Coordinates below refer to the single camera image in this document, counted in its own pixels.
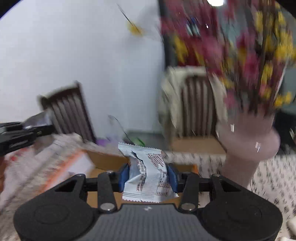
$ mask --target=white wall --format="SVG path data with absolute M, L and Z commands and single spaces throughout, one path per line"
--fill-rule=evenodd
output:
M 116 3 L 148 37 L 131 36 Z M 0 19 L 0 122 L 38 113 L 37 95 L 78 80 L 97 136 L 108 114 L 125 129 L 158 131 L 157 13 L 157 0 L 19 2 Z

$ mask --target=snack packet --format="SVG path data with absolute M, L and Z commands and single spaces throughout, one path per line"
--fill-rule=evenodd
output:
M 123 200 L 162 202 L 178 197 L 169 184 L 161 150 L 118 144 L 118 149 L 130 160 L 129 180 L 124 185 Z

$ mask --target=pink vase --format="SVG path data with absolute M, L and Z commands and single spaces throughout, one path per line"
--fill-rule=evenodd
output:
M 221 174 L 247 187 L 260 161 L 276 155 L 280 137 L 272 127 L 274 115 L 264 117 L 247 111 L 239 113 L 228 123 L 217 125 L 217 134 L 227 149 L 226 161 Z

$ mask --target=metal screw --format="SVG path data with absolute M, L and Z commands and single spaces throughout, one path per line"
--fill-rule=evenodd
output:
M 196 206 L 193 203 L 187 202 L 187 203 L 183 203 L 181 205 L 181 208 L 186 211 L 191 211 L 191 210 L 194 210 L 196 208 Z
M 111 211 L 115 208 L 115 206 L 113 203 L 105 202 L 100 206 L 100 208 L 104 211 Z

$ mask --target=ceiling light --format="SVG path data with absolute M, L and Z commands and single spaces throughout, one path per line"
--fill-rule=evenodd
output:
M 224 0 L 207 0 L 209 4 L 211 4 L 214 7 L 219 7 L 224 4 Z

